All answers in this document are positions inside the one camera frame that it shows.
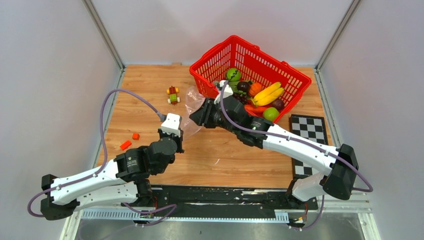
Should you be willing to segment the clear zip top bag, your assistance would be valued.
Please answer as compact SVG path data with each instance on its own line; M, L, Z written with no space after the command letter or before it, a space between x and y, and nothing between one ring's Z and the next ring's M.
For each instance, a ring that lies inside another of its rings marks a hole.
M183 139L187 140L192 135L196 134L201 130L201 126L198 126L193 120L190 119L190 115L200 109L205 101L205 97L199 93L196 86L190 86L185 94L185 114L182 117L180 128L183 131Z

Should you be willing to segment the purple toy grape bunch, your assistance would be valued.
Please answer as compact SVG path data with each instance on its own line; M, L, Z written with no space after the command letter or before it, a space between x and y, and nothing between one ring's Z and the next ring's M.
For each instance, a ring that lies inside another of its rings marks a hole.
M234 93L232 96L243 105L247 105L249 103L249 98L244 93Z

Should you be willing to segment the yellow toy banana bunch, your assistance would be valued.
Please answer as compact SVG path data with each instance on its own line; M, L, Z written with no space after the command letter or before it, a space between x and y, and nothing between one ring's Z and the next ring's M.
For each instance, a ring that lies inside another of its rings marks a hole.
M267 88L256 94L251 100L256 107L262 107L271 104L274 100L280 98L284 93L284 88L280 82L275 82Z

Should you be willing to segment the green toy apple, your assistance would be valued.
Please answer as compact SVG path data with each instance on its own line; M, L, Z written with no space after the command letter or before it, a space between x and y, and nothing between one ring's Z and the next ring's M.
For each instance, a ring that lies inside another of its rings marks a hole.
M279 116L280 112L275 107L268 107L263 113L262 116L264 119L274 122Z

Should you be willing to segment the red plastic shopping basket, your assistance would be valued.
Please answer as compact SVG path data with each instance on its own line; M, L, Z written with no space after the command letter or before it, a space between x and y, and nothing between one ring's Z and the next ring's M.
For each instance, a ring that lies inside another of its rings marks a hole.
M215 98L218 90L215 81L225 80L230 68L241 72L241 80L259 83L263 88L280 82L284 88L281 100L284 109L274 120L277 123L302 98L312 80L307 75L279 61L237 35L231 35L221 43L209 49L189 67L198 92L204 97Z

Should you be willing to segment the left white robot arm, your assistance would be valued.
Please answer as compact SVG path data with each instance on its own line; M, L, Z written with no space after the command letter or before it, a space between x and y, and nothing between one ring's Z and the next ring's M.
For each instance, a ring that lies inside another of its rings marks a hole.
M62 178L52 174L43 176L42 189L51 189L40 202L43 217L60 220L101 204L149 206L154 197L148 178L164 173L174 163L175 155L184 152L182 130L167 133L158 129L158 133L158 141L128 149L104 167Z

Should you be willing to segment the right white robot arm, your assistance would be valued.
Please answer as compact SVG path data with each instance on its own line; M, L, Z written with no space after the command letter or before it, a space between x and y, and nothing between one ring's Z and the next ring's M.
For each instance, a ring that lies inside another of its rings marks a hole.
M291 133L267 119L248 114L232 96L221 103L224 106L208 97L189 118L201 127L223 128L247 146L282 153L317 170L312 176L291 182L285 195L290 208L298 209L309 199L324 194L350 199L359 172L353 147L329 146Z

